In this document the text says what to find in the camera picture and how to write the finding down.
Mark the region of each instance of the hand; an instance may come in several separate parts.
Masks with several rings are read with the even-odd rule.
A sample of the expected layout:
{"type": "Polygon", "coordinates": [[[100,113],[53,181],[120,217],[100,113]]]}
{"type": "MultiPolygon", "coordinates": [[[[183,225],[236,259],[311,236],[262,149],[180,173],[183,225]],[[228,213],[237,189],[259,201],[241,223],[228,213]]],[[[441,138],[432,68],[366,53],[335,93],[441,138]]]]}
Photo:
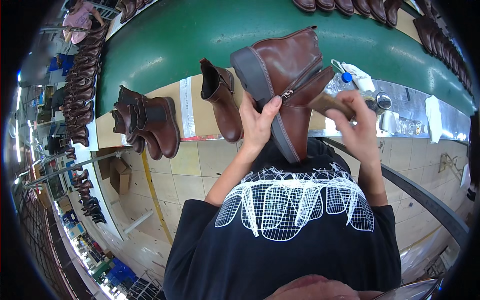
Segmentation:
{"type": "Polygon", "coordinates": [[[339,110],[331,108],[325,112],[327,117],[335,121],[337,129],[342,132],[342,141],[347,149],[362,164],[380,162],[375,112],[368,108],[357,90],[342,91],[337,94],[336,98],[356,113],[357,125],[352,127],[339,110]]]}
{"type": "Polygon", "coordinates": [[[240,105],[240,118],[245,135],[242,149],[256,156],[270,139],[270,127],[278,113],[282,99],[280,96],[273,97],[263,108],[260,114],[256,109],[255,100],[243,91],[243,99],[240,105]]]}

